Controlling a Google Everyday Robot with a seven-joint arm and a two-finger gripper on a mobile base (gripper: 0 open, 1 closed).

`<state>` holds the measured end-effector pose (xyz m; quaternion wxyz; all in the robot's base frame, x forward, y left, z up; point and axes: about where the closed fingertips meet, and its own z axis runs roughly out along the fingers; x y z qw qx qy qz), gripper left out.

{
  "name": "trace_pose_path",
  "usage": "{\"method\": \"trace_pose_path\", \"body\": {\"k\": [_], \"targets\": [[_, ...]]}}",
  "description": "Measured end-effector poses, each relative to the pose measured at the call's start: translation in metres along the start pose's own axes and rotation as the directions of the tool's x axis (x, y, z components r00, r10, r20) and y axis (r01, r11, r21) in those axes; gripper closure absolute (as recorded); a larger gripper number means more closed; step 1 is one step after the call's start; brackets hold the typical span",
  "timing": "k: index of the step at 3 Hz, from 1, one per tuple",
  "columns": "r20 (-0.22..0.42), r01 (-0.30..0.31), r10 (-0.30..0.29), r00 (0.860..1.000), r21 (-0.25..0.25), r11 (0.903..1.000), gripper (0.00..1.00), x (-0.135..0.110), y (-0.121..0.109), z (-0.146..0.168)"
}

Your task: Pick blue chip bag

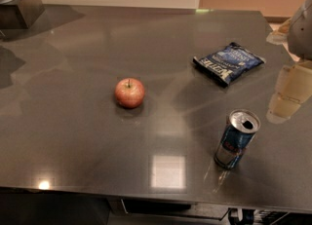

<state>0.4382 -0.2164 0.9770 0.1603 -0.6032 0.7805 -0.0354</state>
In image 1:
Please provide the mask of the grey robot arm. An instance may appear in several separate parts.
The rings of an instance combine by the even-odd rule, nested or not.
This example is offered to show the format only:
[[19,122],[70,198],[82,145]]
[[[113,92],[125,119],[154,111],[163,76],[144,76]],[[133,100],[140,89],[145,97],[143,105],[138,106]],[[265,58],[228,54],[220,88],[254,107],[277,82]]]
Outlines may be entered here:
[[292,16],[288,48],[293,55],[312,59],[312,0],[305,0]]

